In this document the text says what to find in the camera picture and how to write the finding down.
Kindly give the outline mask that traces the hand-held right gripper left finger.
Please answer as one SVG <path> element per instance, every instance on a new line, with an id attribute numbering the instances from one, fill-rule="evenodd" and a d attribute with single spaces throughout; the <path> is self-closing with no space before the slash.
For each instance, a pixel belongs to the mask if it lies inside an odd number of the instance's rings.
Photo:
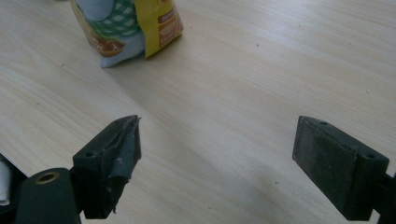
<path id="1" fill-rule="evenodd" d="M 109 123 L 73 156 L 78 210 L 87 219 L 106 219 L 142 157 L 137 115 Z"/>

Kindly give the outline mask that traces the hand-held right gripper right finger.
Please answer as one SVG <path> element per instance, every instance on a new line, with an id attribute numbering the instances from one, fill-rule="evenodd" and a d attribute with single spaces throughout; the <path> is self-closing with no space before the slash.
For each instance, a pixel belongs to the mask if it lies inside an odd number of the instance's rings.
<path id="1" fill-rule="evenodd" d="M 300 116 L 292 158 L 350 221 L 389 220 L 389 159 L 329 122 Z"/>

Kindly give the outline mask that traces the yellow seasoning pouch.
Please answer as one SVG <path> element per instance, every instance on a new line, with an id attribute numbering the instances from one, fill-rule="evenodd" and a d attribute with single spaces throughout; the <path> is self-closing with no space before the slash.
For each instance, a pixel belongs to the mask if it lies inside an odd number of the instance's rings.
<path id="1" fill-rule="evenodd" d="M 104 68 L 150 57 L 183 31 L 175 0 L 69 0 Z"/>

